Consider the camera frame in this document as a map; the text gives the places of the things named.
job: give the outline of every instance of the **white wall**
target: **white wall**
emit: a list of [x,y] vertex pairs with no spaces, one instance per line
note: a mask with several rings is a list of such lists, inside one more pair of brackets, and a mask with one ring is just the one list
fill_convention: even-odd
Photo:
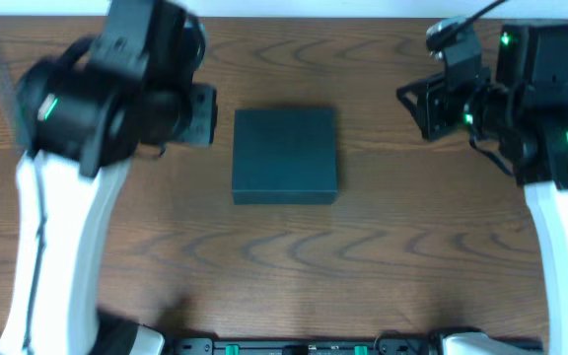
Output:
[[[491,0],[178,0],[208,17],[434,17],[467,15]],[[0,15],[103,15],[108,0],[0,0]],[[568,19],[568,0],[510,0],[489,17]]]

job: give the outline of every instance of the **green connector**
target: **green connector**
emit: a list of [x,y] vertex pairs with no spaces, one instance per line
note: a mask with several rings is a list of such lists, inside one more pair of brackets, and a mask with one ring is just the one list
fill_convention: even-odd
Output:
[[367,355],[367,346],[357,345],[354,347],[354,355]]
[[241,347],[238,345],[227,345],[225,347],[225,355],[238,355],[241,353]]

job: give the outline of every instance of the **wood grain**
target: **wood grain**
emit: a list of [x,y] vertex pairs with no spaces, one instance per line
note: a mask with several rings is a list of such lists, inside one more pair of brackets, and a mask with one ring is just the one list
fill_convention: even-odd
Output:
[[[6,18],[14,75],[96,33],[102,18]],[[135,162],[106,243],[103,306],[159,323],[239,336],[366,336],[475,325],[540,336],[548,319],[523,192],[463,134],[426,144],[395,88],[441,70],[428,20],[205,19],[196,79],[219,90],[208,150],[172,147]],[[477,28],[485,60],[499,22]],[[339,110],[341,193],[333,206],[234,206],[234,110]],[[18,157],[0,114],[0,330],[17,248]]]

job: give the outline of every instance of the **wooden table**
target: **wooden table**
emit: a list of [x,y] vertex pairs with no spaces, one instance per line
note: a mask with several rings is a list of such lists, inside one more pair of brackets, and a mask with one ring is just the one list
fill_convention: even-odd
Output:
[[[216,142],[137,161],[106,243],[100,303],[170,333],[374,337],[475,325],[540,336],[548,319],[523,191],[457,134],[427,144],[396,87],[441,71],[434,20],[205,19],[196,80],[219,90]],[[102,18],[6,18],[18,78]],[[500,22],[481,22],[494,66]],[[333,206],[234,206],[234,110],[339,110]],[[13,285],[18,156],[0,113],[0,331]]]

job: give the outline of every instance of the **dark green box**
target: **dark green box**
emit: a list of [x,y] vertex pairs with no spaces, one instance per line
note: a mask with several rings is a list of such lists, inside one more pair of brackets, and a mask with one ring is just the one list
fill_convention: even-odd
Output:
[[337,194],[335,112],[236,111],[235,204],[331,204]]

